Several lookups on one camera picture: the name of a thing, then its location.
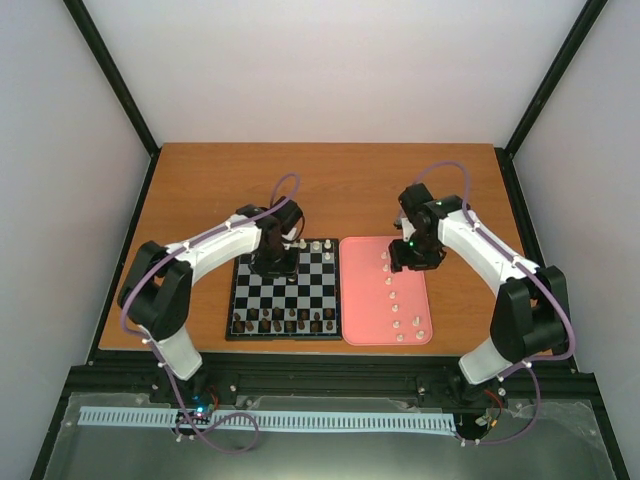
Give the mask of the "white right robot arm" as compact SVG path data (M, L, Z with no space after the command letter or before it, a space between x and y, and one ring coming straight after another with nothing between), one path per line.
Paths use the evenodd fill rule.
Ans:
M402 236L388 247L392 272L434 270L453 251L495 296L488 338L447 375L454 403L472 404L493 381L550 350L571 355L575 336L566 278L558 268L518 255L457 195L436 199L424 184L415 183L398 201L401 214L394 225Z

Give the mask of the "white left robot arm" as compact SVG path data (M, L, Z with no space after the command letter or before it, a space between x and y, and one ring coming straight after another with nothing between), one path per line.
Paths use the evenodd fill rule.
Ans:
M201 400L208 378L198 371L202 357L186 328L192 287L221 265L242 255L263 278L297 275L296 226L304 220L298 204L282 197L269 209L249 204L224 223L188 240L162 246L144 243L117 297L121 323L149 344L159 366L175 377L172 388L186 402Z

